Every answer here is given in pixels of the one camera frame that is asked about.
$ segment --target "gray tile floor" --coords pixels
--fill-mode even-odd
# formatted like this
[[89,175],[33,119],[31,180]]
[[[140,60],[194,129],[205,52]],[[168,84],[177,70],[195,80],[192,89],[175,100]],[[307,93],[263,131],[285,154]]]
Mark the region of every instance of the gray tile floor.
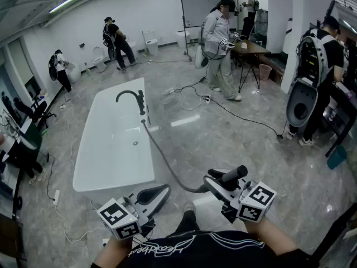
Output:
[[[139,62],[146,60],[148,58],[140,55]],[[169,46],[161,48],[154,60],[186,60],[186,57],[182,49]],[[41,151],[56,158],[49,194],[53,196],[56,189],[61,190],[58,211],[66,219],[66,233],[71,240],[103,225],[89,199],[73,190],[72,137],[68,127],[73,135],[72,159],[75,163],[85,121],[97,92],[141,77],[146,81],[146,101],[151,110],[152,126],[158,126],[153,136],[187,186],[195,188],[201,185],[209,168],[231,169],[245,165],[250,178],[261,180],[278,192],[269,217],[306,252],[314,251],[333,221],[356,200],[356,184],[347,163],[335,170],[326,165],[324,154],[333,141],[331,132],[317,133],[316,145],[302,148],[297,139],[279,141],[269,128],[235,118],[213,102],[202,103],[193,111],[181,109],[179,97],[167,105],[159,102],[165,90],[196,83],[205,72],[206,69],[196,70],[193,63],[179,62],[139,64],[122,73],[114,63],[110,63],[105,72],[93,70],[73,85],[73,91],[66,94],[71,101],[66,103],[63,111],[59,108],[64,102],[61,93],[51,109],[57,117],[49,120],[50,129],[44,135]],[[239,75],[240,69],[234,69],[237,88]],[[257,90],[250,73],[242,89],[243,100],[240,103],[226,101],[222,94],[210,91],[206,83],[198,84],[196,88],[200,94],[211,94],[217,102],[240,116],[264,122],[278,133],[283,131],[287,96],[271,80],[261,81],[260,90]],[[184,107],[192,108],[200,102],[192,88],[184,89],[181,95]],[[172,126],[173,122],[187,121],[187,118],[194,121]],[[157,226],[153,238],[175,230],[187,199],[197,204],[197,222],[201,229],[244,229],[242,222],[237,220],[231,225],[221,216],[220,203],[209,193],[193,195],[179,188],[159,158],[154,150],[153,159],[158,160],[155,162],[161,168],[159,181],[169,183],[172,193],[155,218]],[[39,156],[39,162],[48,172],[51,171],[51,163],[46,164],[44,157]],[[29,264],[31,267],[89,267],[102,247],[102,239],[109,238],[110,234],[99,229],[70,244],[63,233],[63,220],[46,195],[48,175],[43,183],[31,187],[25,178],[20,188],[24,206],[19,217],[24,224]]]

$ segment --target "power strip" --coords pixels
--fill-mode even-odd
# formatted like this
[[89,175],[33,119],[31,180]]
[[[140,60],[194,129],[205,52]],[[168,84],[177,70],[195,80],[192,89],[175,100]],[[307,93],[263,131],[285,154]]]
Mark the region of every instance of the power strip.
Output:
[[207,94],[205,97],[203,97],[203,100],[209,104],[211,102],[211,94]]
[[56,190],[55,197],[54,197],[54,206],[58,205],[58,200],[60,198],[60,190]]

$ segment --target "office chair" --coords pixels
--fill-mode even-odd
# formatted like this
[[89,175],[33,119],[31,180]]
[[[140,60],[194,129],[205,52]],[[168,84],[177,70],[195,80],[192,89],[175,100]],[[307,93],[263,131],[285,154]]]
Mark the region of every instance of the office chair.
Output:
[[24,103],[21,102],[18,98],[15,98],[13,101],[15,107],[21,112],[23,112],[24,114],[26,114],[30,119],[32,119],[34,123],[40,120],[40,122],[45,123],[46,128],[48,128],[46,120],[52,116],[57,117],[57,115],[52,114],[51,112],[45,113],[47,107],[47,103],[45,101],[39,104],[37,97],[34,97],[32,100],[35,100],[35,102],[31,106],[35,111],[32,111],[30,107],[24,105]]

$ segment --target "person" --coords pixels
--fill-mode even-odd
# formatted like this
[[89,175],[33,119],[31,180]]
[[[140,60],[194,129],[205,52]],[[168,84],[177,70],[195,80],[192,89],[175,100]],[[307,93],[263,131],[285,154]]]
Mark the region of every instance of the person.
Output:
[[68,61],[65,60],[65,57],[63,56],[61,50],[56,50],[55,55],[58,59],[58,64],[56,65],[58,74],[57,80],[65,87],[67,92],[70,92],[72,90],[72,87],[65,70],[68,66]]
[[[340,24],[333,16],[327,16],[324,20],[322,29],[317,30],[317,39],[322,39],[327,35],[336,37],[339,32]],[[322,115],[325,108],[330,103],[330,91],[332,82],[342,81],[343,66],[344,66],[344,50],[338,41],[333,40],[324,44],[324,48],[327,55],[328,67],[333,69],[328,73],[326,79],[317,88],[318,97],[315,108],[313,109],[310,119],[303,133],[303,137],[299,139],[301,146],[312,146],[314,141],[312,135],[315,133],[320,125]],[[290,125],[289,131],[286,134],[286,139],[291,140],[297,133],[298,128]]]
[[196,208],[186,203],[176,231],[166,238],[149,240],[132,249],[132,239],[113,236],[91,268],[126,267],[305,267],[308,255],[268,218],[244,222],[242,231],[201,231]]
[[[0,126],[1,131],[6,132],[2,125]],[[42,166],[34,159],[34,156],[27,152],[25,145],[22,142],[18,143],[16,139],[17,136],[10,136],[0,132],[0,161],[6,161],[17,168],[24,170],[30,177],[30,180],[28,181],[30,185],[36,180],[43,181],[46,169],[42,168]],[[38,171],[38,177],[32,169]]]
[[5,95],[5,92],[1,93],[1,100],[4,106],[6,107],[6,109],[8,110],[8,112],[10,113],[10,115],[12,116],[12,118],[15,120],[15,122],[19,124],[21,122],[21,117],[18,114],[16,114],[15,110],[11,105],[10,99]]
[[205,21],[202,36],[205,41],[205,55],[208,56],[208,85],[215,92],[223,90],[225,98],[240,101],[242,97],[232,87],[233,77],[230,68],[230,51],[219,42],[222,38],[228,41],[233,38],[229,32],[229,6],[235,6],[233,0],[221,0],[216,9],[211,11]]
[[112,36],[115,37],[115,47],[117,48],[116,56],[117,61],[120,66],[120,70],[125,70],[126,66],[124,63],[124,59],[122,57],[121,51],[126,53],[130,65],[136,65],[138,62],[135,60],[134,54],[132,49],[130,48],[129,44],[126,42],[126,35],[124,35],[120,30],[119,27],[113,23],[113,19],[111,17],[107,17],[104,19],[105,26],[104,31],[109,32]]
[[255,21],[255,10],[254,10],[255,0],[248,0],[248,3],[243,3],[243,6],[248,10],[248,17]]

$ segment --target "whiteboard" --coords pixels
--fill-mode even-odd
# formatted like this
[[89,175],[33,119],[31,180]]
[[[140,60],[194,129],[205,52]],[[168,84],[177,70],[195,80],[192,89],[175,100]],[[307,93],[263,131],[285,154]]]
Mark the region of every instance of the whiteboard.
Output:
[[220,0],[181,0],[185,27],[200,27]]

